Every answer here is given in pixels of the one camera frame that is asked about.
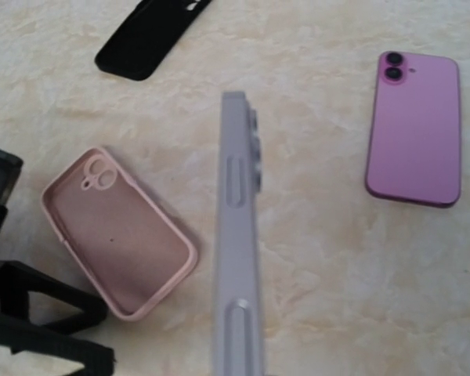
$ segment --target black phone case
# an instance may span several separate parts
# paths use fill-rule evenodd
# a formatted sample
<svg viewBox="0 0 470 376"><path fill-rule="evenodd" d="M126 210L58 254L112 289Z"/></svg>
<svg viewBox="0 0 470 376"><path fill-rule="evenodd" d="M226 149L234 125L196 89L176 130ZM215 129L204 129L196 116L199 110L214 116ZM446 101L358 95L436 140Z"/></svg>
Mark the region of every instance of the black phone case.
<svg viewBox="0 0 470 376"><path fill-rule="evenodd" d="M103 72L142 81L211 0L143 0L96 56Z"/></svg>

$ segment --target pink phone case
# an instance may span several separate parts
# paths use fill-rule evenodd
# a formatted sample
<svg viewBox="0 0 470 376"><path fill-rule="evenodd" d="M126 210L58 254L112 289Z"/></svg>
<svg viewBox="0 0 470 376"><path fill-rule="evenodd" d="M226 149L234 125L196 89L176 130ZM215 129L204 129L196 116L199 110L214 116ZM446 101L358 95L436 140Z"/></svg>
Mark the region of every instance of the pink phone case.
<svg viewBox="0 0 470 376"><path fill-rule="evenodd" d="M197 263L197 250L102 148L42 194L60 240L122 320L142 319Z"/></svg>
<svg viewBox="0 0 470 376"><path fill-rule="evenodd" d="M402 53L399 81L381 55L366 187L376 197L436 207L461 193L461 110L457 64Z"/></svg>

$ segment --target volume button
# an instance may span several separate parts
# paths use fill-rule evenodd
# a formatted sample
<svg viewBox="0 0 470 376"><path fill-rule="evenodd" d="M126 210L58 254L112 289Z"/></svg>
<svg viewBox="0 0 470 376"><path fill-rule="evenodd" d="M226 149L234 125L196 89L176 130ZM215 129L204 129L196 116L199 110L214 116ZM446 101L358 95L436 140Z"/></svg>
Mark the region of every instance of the volume button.
<svg viewBox="0 0 470 376"><path fill-rule="evenodd" d="M233 155L226 159L226 204L231 208L245 204L244 161Z"/></svg>

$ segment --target phone case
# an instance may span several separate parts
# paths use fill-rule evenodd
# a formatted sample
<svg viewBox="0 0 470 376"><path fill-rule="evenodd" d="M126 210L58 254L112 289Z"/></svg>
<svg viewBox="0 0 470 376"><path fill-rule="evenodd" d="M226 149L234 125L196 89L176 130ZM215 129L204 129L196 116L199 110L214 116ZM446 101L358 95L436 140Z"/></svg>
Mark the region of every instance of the phone case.
<svg viewBox="0 0 470 376"><path fill-rule="evenodd" d="M265 346L256 194L261 190L256 112L243 92L222 97L218 174L214 376L263 376Z"/></svg>
<svg viewBox="0 0 470 376"><path fill-rule="evenodd" d="M378 65L366 187L376 197L450 207L461 194L461 104L457 64L402 53L402 78Z"/></svg>
<svg viewBox="0 0 470 376"><path fill-rule="evenodd" d="M211 0L142 0L96 56L107 73L142 81Z"/></svg>
<svg viewBox="0 0 470 376"><path fill-rule="evenodd" d="M115 316L144 318L197 263L197 250L136 181L92 148L42 194L42 207Z"/></svg>

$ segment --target beige marble tabletop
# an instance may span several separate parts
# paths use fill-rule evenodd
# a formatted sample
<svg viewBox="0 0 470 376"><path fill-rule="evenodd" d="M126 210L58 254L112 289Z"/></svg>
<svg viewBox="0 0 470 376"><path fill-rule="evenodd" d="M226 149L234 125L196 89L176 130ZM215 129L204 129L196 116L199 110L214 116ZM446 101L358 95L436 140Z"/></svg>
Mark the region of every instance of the beige marble tabletop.
<svg viewBox="0 0 470 376"><path fill-rule="evenodd" d="M111 146L197 235L201 262L145 320L79 337L115 349L116 375L209 375L220 94L242 89L263 147L268 373L470 376L470 0L214 0L142 82L93 63L136 3L0 1L0 147L25 160L0 259L90 289L39 197L89 146ZM363 188L387 49L461 68L463 194L451 209ZM75 367L4 349L0 362L1 376Z"/></svg>

